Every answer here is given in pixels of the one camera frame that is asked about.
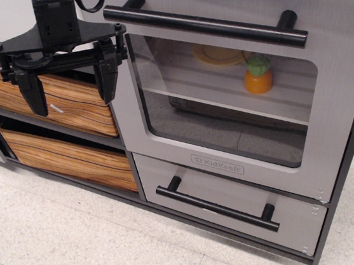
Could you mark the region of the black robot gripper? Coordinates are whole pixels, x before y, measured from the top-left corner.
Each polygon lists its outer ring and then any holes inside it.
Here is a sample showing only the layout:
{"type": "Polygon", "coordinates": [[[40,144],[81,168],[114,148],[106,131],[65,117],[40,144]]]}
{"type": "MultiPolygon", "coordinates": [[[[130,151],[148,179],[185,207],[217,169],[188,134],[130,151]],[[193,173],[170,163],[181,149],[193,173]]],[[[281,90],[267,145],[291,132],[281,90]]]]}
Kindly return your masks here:
{"type": "MultiPolygon", "coordinates": [[[[41,52],[43,58],[37,63],[27,64],[28,69],[42,67],[50,62],[50,55],[62,51],[70,53],[75,47],[95,43],[96,64],[93,66],[95,81],[100,97],[105,104],[115,98],[118,78],[118,64],[127,58],[123,40],[126,32],[123,24],[90,23],[80,20],[76,7],[89,13],[96,13],[104,0],[92,8],[86,8],[82,0],[31,0],[36,24],[29,31],[0,43],[0,75],[3,81],[10,81],[13,71],[10,57],[41,52]]],[[[16,68],[14,70],[19,90],[31,111],[47,117],[48,106],[43,84],[34,72],[16,68]]]]}

